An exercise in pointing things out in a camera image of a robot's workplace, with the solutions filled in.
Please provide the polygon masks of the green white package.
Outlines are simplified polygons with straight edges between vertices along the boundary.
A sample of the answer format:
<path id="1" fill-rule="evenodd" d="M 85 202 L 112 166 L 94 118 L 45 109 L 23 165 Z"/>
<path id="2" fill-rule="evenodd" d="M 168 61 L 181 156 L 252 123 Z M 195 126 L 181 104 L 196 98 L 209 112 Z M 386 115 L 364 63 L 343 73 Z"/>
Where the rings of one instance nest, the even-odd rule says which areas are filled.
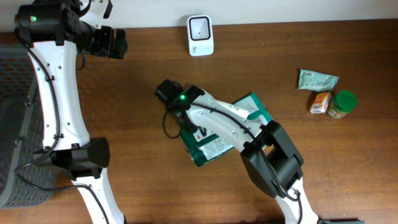
<path id="1" fill-rule="evenodd" d="M 247 119 L 255 123 L 266 125 L 272 120 L 271 115 L 254 92 L 248 93 L 232 105 L 249 111 Z M 180 137 L 197 167 L 203 166 L 213 159 L 222 156 L 233 148 L 233 145 L 228 141 L 220 138 L 214 132 L 203 128 L 198 128 L 194 133 L 183 130 Z"/>

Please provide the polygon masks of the light green wipes packet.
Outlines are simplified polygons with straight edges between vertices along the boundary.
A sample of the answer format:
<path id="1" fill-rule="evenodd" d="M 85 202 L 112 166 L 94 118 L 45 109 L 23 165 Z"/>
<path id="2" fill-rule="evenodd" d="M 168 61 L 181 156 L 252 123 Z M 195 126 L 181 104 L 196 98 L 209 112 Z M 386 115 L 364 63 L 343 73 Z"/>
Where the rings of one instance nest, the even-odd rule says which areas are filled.
<path id="1" fill-rule="evenodd" d="M 316 92 L 332 91 L 339 77 L 324 73 L 301 69 L 298 89 L 312 90 Z"/>

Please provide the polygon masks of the orange tissue pack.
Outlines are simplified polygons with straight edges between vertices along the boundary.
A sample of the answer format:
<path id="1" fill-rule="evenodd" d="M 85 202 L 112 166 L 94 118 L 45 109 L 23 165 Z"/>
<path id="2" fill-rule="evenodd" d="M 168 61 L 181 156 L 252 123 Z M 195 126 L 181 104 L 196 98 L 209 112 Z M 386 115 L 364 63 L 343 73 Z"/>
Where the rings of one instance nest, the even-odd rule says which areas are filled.
<path id="1" fill-rule="evenodd" d="M 333 95 L 329 91 L 319 93 L 310 107 L 311 114 L 325 113 L 332 98 Z"/>

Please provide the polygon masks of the green lid jar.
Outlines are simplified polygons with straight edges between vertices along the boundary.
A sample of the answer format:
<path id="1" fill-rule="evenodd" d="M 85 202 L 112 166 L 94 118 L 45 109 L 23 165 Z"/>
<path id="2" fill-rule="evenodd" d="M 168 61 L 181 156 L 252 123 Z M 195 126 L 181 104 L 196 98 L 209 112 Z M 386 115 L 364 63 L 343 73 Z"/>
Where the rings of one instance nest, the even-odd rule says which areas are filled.
<path id="1" fill-rule="evenodd" d="M 332 118 L 342 118 L 353 111 L 357 104 L 356 95 L 351 91 L 343 90 L 332 98 L 326 113 Z"/>

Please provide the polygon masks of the white tube with gold cap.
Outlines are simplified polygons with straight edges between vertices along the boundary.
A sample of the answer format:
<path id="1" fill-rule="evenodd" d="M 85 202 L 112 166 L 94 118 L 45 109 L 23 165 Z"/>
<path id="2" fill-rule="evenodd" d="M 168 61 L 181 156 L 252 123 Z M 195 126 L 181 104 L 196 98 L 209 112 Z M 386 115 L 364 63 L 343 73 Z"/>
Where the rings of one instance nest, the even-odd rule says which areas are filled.
<path id="1" fill-rule="evenodd" d="M 234 114 L 246 119 L 249 116 L 249 111 L 244 110 L 238 106 L 229 104 L 229 103 L 222 103 L 222 106 L 225 107 L 227 110 L 233 112 Z"/>

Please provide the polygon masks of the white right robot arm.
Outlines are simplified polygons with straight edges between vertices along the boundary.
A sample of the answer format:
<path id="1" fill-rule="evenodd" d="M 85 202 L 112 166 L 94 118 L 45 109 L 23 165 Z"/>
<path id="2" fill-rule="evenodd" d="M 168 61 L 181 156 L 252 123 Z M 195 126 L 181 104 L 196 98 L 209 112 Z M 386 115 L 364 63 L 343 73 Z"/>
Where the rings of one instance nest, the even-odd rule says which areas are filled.
<path id="1" fill-rule="evenodd" d="M 304 159 L 276 121 L 261 124 L 230 111 L 205 90 L 164 80 L 154 95 L 174 117 L 181 131 L 200 128 L 228 141 L 239 151 L 249 178 L 277 200 L 286 223 L 318 223 L 303 187 Z"/>

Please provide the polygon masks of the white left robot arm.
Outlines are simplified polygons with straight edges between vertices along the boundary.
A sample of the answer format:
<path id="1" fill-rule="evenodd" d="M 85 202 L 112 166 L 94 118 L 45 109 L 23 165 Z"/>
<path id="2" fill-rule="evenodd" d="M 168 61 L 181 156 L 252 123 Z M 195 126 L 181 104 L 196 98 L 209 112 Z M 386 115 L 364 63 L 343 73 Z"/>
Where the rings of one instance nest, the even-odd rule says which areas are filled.
<path id="1" fill-rule="evenodd" d="M 108 179 L 108 140 L 90 137 L 76 82 L 78 54 L 122 59 L 127 52 L 126 33 L 103 24 L 112 8 L 110 0 L 34 1 L 15 16 L 15 35 L 34 66 L 44 116 L 43 147 L 32 165 L 70 179 L 93 223 L 126 222 Z"/>

